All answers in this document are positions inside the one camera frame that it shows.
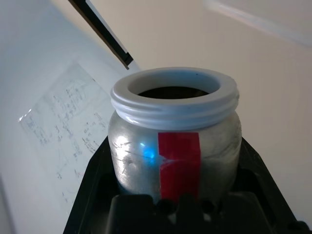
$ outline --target jar opening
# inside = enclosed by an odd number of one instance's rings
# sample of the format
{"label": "jar opening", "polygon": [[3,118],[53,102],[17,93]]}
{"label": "jar opening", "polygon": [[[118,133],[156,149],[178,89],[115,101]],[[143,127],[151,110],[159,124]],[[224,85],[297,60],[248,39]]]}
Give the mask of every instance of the jar opening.
{"label": "jar opening", "polygon": [[207,92],[200,89],[170,86],[150,89],[138,95],[146,98],[156,99],[183,99],[201,97],[207,94]]}

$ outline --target glass jar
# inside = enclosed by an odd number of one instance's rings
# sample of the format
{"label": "glass jar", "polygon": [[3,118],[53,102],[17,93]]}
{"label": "glass jar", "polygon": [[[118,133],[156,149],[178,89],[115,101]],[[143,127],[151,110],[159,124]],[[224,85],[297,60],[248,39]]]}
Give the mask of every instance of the glass jar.
{"label": "glass jar", "polygon": [[238,90],[224,74],[160,68],[119,80],[108,139],[127,194],[216,203],[233,185],[241,144]]}

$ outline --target blue light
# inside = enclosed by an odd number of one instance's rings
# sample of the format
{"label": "blue light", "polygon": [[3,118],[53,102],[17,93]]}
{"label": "blue light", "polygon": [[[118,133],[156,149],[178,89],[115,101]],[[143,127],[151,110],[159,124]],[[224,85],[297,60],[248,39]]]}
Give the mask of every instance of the blue light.
{"label": "blue light", "polygon": [[143,155],[144,155],[144,157],[148,157],[148,158],[154,158],[155,157],[155,153],[154,153],[153,149],[144,150]]}

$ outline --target black edge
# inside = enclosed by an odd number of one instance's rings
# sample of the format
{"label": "black edge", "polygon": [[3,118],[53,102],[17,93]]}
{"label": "black edge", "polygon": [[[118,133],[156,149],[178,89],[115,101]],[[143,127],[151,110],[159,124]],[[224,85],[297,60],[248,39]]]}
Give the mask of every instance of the black edge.
{"label": "black edge", "polygon": [[128,65],[133,61],[129,53],[126,53],[119,43],[115,40],[113,35],[104,26],[101,20],[92,11],[85,0],[69,0],[71,5],[79,12],[79,14],[87,21],[96,34],[103,40],[103,42],[110,48],[113,54],[120,60],[120,62],[129,69]]}

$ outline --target white wall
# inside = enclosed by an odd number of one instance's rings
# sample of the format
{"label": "white wall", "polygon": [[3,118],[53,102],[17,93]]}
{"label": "white wall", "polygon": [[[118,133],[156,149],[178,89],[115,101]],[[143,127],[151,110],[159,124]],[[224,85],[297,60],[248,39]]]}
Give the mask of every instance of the white wall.
{"label": "white wall", "polygon": [[[295,215],[312,225],[312,48],[209,11],[203,0],[91,2],[141,69],[201,67],[236,80],[243,136]],[[301,14],[293,18],[312,32],[311,14]]]}
{"label": "white wall", "polygon": [[10,223],[9,210],[4,197],[2,177],[0,174],[0,228],[1,234],[12,234],[12,227]]}
{"label": "white wall", "polygon": [[0,53],[14,44],[48,5],[49,0],[1,0]]}
{"label": "white wall", "polygon": [[109,92],[127,71],[49,6],[0,56],[0,171],[18,234],[59,234],[67,221],[18,123],[73,60]]}

